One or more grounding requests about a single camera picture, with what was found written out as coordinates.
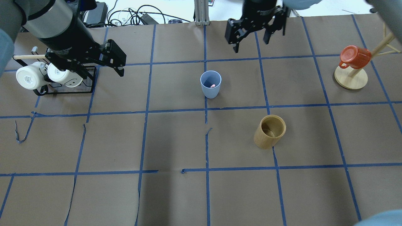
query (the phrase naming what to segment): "metal bracket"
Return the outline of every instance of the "metal bracket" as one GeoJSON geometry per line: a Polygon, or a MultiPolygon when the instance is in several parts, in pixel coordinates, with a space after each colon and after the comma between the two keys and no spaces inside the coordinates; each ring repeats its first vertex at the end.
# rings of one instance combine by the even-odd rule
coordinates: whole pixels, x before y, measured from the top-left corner
{"type": "Polygon", "coordinates": [[[194,0],[195,25],[209,25],[208,0],[194,0]]]}

